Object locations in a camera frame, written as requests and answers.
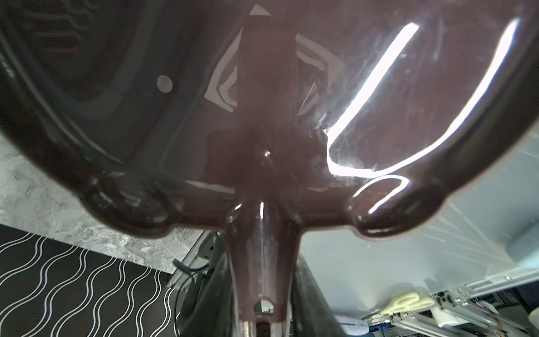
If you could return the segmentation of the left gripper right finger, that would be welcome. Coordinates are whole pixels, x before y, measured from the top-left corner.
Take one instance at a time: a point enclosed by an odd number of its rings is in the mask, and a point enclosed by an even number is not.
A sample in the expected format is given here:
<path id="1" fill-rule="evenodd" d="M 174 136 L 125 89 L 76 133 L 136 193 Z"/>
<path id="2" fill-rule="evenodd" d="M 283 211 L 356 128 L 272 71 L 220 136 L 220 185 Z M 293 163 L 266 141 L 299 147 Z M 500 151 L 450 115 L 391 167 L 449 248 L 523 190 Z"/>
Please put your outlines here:
<path id="1" fill-rule="evenodd" d="M 345 336 L 302 256 L 293 272 L 291 309 L 294 336 Z"/>

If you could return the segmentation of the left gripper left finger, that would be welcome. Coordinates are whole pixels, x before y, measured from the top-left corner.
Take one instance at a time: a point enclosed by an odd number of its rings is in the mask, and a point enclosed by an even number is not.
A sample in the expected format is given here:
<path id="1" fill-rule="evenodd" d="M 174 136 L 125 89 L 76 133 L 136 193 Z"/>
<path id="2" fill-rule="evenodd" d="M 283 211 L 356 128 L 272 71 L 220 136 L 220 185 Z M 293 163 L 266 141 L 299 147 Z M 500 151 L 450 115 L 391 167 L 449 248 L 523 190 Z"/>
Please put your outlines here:
<path id="1" fill-rule="evenodd" d="M 181 336 L 232 336 L 234 292 L 227 254 L 217 262 L 194 311 L 181 326 Z"/>

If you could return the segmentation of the brown plastic dustpan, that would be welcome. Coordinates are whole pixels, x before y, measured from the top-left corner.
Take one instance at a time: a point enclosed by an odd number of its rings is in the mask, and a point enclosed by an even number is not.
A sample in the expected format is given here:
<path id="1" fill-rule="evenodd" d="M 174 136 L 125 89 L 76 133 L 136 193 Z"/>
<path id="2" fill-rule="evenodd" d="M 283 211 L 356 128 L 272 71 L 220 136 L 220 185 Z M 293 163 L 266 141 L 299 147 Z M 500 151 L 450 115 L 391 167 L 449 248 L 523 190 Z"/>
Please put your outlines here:
<path id="1" fill-rule="evenodd" d="M 3 1 L 1 130 L 106 225 L 225 250 L 285 336 L 301 237 L 407 234 L 538 119 L 537 1 Z"/>

